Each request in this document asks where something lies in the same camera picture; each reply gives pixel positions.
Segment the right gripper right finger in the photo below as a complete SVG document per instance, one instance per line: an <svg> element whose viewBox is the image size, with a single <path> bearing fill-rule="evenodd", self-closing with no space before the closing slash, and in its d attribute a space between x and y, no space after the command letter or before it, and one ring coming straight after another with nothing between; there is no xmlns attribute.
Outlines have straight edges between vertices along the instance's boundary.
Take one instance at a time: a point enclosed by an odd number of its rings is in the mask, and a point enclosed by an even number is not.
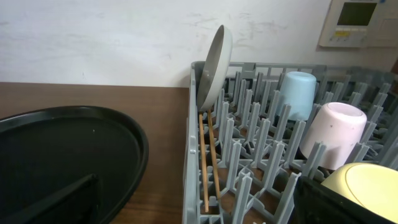
<svg viewBox="0 0 398 224"><path fill-rule="evenodd" d="M294 190L299 224L392 224L308 177L299 177Z"/></svg>

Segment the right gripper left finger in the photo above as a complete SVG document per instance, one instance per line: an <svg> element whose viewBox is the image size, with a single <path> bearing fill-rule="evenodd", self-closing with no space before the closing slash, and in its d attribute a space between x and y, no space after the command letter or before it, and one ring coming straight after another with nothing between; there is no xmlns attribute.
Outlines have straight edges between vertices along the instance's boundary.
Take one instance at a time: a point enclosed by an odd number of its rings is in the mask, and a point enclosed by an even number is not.
<svg viewBox="0 0 398 224"><path fill-rule="evenodd" d="M1 223L97 223L101 186L90 174L33 205L1 219Z"/></svg>

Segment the yellow bowl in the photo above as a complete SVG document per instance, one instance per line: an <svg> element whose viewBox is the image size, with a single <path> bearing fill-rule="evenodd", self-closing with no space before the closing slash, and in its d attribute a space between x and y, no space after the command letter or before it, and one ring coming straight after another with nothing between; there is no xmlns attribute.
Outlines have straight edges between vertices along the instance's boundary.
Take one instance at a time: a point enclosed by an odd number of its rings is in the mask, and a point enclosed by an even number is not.
<svg viewBox="0 0 398 224"><path fill-rule="evenodd" d="M322 185L369 211L397 223L397 171L371 163L350 163Z"/></svg>

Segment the pink cup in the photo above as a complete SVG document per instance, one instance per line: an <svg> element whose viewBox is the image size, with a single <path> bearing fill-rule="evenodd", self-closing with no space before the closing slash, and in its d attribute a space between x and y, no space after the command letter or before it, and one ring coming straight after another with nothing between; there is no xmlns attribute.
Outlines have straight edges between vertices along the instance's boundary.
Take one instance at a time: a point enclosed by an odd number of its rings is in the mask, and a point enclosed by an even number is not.
<svg viewBox="0 0 398 224"><path fill-rule="evenodd" d="M337 170L345 164L360 141L367 120L366 114L352 105L326 103L317 113L300 143L300 151L305 157L309 157L313 145L322 142L326 149L319 166Z"/></svg>

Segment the light blue cup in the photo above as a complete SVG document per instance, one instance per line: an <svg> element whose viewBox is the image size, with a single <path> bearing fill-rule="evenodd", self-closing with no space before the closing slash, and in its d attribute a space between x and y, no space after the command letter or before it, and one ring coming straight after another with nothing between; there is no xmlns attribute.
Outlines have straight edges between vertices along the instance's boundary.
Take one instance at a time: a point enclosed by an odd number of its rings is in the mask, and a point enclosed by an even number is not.
<svg viewBox="0 0 398 224"><path fill-rule="evenodd" d="M312 112L317 79L310 73L289 72L280 87L276 115L280 116L285 104L291 106L288 120L306 121Z"/></svg>

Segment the grey plate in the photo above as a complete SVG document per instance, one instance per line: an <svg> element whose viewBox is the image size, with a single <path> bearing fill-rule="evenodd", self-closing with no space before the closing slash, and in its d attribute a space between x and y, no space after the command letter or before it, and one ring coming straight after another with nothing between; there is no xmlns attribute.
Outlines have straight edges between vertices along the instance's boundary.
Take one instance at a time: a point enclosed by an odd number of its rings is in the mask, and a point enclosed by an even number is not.
<svg viewBox="0 0 398 224"><path fill-rule="evenodd" d="M197 92L197 108L207 111L215 103L223 87L233 49L231 31L221 25L211 43Z"/></svg>

